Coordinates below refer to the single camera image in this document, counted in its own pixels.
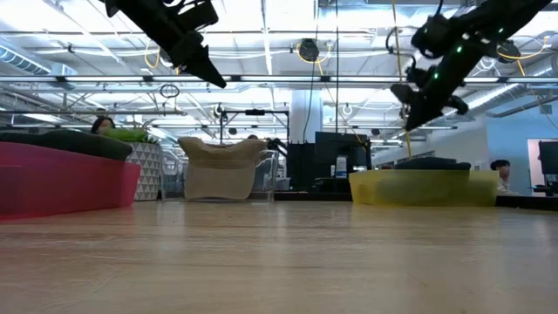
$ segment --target computer monitor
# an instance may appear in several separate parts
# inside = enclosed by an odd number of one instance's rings
[[[347,157],[347,170],[354,167],[371,169],[371,150],[368,136],[359,134],[340,134],[316,132],[315,175],[316,178],[331,177],[331,165],[337,163],[338,156]]]
[[[558,174],[558,142],[539,142],[543,174]]]

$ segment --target wood grain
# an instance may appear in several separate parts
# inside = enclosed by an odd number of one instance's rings
[[[556,313],[557,247],[550,212],[145,202],[0,224],[0,312]]]

